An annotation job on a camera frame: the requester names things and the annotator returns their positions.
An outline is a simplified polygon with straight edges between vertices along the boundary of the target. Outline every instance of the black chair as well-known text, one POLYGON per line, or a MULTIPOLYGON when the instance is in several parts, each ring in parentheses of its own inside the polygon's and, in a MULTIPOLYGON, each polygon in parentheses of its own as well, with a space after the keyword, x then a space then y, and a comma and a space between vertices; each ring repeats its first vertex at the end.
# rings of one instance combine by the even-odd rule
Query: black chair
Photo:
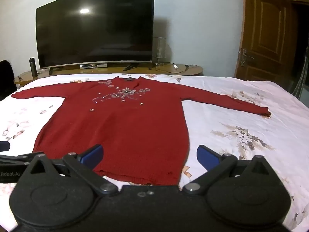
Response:
POLYGON ((12 66, 7 60, 0 61, 0 101, 16 90, 12 66))

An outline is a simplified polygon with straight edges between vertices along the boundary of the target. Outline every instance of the wooden tv stand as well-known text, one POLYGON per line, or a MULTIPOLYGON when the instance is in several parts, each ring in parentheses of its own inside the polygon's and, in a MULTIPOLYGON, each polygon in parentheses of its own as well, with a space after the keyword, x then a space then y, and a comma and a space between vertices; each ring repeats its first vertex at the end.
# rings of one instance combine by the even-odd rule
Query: wooden tv stand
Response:
MULTIPOLYGON (((72 74, 111 74, 111 73, 122 73, 122 74, 168 74, 168 75, 185 75, 185 76, 196 76, 203 72, 203 68, 200 66, 190 66, 186 69, 185 65, 179 65, 178 69, 174 69, 173 64, 164 64, 161 66, 153 67, 152 64, 139 64, 138 67, 128 71, 123 71, 126 64, 113 64, 111 67, 106 68, 90 68, 80 69, 79 65, 63 66, 59 68, 53 68, 52 74, 49 75, 49 69, 38 70, 38 78, 46 78, 49 76, 56 75, 72 75, 72 74)), ((29 84, 34 79, 32 78, 31 71, 21 73, 15 77, 14 83, 17 85, 24 86, 29 84)))

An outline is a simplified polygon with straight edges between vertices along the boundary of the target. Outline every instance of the white wall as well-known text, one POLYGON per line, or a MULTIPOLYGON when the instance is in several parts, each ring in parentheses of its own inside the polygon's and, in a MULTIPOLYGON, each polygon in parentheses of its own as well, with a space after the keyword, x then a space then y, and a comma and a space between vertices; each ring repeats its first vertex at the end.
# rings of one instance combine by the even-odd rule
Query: white wall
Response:
MULTIPOLYGON (((15 75, 30 70, 30 57, 38 67, 35 9, 52 1, 0 0, 0 60, 15 75)), ((206 76, 234 75, 243 0, 155 0, 154 9, 154 35, 167 37, 172 62, 200 65, 206 76)))

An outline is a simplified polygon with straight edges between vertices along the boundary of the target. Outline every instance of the white bedsheet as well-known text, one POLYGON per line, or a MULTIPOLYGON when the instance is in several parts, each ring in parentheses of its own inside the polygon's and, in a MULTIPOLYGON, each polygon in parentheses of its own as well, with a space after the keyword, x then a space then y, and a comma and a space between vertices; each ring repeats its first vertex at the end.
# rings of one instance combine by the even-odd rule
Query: white bedsheet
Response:
MULTIPOLYGON (((116 76, 143 76, 184 84, 269 107, 271 118, 265 118, 214 105, 184 101, 190 152, 179 186, 182 188, 206 172, 196 158, 197 147, 201 144, 217 153, 232 153, 241 159, 251 159, 256 154, 264 155, 291 196, 292 205, 284 225, 293 232, 306 232, 309 229, 309 109, 274 83, 217 77, 77 74, 42 78, 18 91, 72 81, 82 83, 112 79, 116 76)), ((1 154, 17 156, 31 153, 39 131, 63 100, 59 97, 18 100, 9 96, 0 102, 0 140, 9 140, 11 145, 9 151, 1 154)), ((151 121, 151 118, 152 114, 145 121, 151 121)), ((109 180, 119 188, 123 184, 129 184, 109 180)), ((14 186, 15 184, 0 184, 0 225, 8 231, 16 226, 8 204, 14 186)))

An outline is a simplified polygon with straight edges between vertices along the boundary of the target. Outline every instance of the wooden door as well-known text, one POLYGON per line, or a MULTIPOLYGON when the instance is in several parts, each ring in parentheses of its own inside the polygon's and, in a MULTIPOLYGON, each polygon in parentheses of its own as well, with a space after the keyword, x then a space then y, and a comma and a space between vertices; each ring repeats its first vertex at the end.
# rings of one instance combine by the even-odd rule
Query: wooden door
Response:
POLYGON ((296 13, 289 0, 244 0, 235 77, 288 87, 294 62, 296 13))

